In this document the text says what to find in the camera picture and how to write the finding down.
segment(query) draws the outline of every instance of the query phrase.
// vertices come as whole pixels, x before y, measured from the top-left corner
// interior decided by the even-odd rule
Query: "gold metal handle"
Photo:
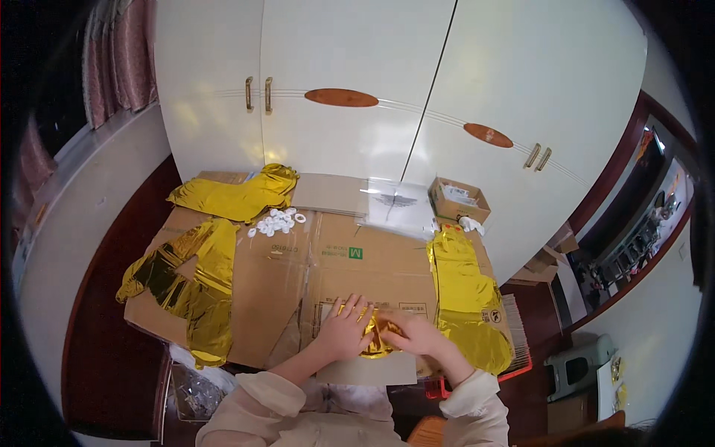
[[[270,106],[270,85],[272,82],[272,77],[266,78],[266,113],[273,112],[273,108]]]
[[[534,146],[534,150],[531,151],[531,155],[529,155],[529,158],[526,160],[526,163],[524,163],[524,169],[527,167],[531,167],[532,164],[534,164],[534,160],[536,157],[538,157],[538,153],[541,151],[541,144],[536,143],[536,146]]]
[[[246,110],[249,112],[253,110],[251,105],[251,82],[253,82],[253,76],[246,78]]]
[[[539,162],[538,166],[536,167],[537,171],[541,171],[544,166],[546,166],[546,162],[548,161],[548,158],[551,156],[551,148],[547,147],[546,152],[543,153],[543,157],[541,158],[541,161]]]

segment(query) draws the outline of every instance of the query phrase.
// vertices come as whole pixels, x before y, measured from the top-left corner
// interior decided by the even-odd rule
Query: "oval wooden inlay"
[[[469,132],[472,137],[478,138],[483,142],[494,144],[499,147],[512,147],[514,143],[503,133],[494,130],[491,127],[486,127],[481,124],[468,122],[464,124],[464,130]]]
[[[305,93],[305,98],[321,104],[343,107],[372,107],[378,99],[372,95],[346,89],[317,89]]]

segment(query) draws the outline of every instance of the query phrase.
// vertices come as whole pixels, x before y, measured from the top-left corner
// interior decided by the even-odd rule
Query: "folded gold foil balloon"
[[[474,367],[498,375],[511,363],[512,347],[481,311],[501,305],[496,282],[479,272],[472,242],[461,226],[442,225],[427,244],[438,298],[437,326]]]
[[[236,231],[226,219],[209,219],[129,266],[117,301],[149,289],[162,308],[187,320],[187,343],[198,369],[226,363],[231,348],[231,292]],[[194,280],[175,272],[199,259]]]
[[[287,194],[295,187],[298,177],[290,167],[271,163],[240,185],[191,179],[173,190],[167,200],[214,216],[251,222],[269,207],[289,207]]]
[[[345,308],[344,305],[340,306],[340,312]],[[367,311],[367,308],[363,308],[363,310],[360,312],[360,317],[362,317],[365,312]],[[370,322],[368,323],[367,327],[365,327],[365,335],[372,333],[373,334],[373,341],[370,342],[370,345],[368,346],[367,349],[365,349],[363,352],[360,353],[360,357],[364,358],[382,358],[385,357],[387,354],[391,353],[394,351],[393,347],[388,345],[381,337],[380,337],[380,331],[387,328],[389,331],[394,332],[396,334],[402,335],[403,332],[400,330],[400,328],[395,324],[390,321],[385,321],[382,325],[378,325],[378,309],[373,310],[373,314],[370,316]]]

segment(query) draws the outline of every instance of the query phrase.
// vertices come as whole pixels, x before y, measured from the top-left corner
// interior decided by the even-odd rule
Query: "curtain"
[[[99,0],[87,20],[82,55],[84,110],[92,129],[120,109],[157,99],[152,29],[155,0]]]
[[[30,217],[37,192],[56,169],[54,159],[49,156],[40,140],[35,118],[30,117],[20,143],[19,160],[12,185],[11,248],[13,252]]]

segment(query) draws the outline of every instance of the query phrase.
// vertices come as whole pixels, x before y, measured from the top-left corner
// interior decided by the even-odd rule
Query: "person's left hand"
[[[330,362],[357,357],[373,341],[373,334],[365,334],[375,306],[364,296],[351,294],[340,312],[340,301],[332,305],[327,318],[320,325],[320,332],[312,344],[327,356]]]

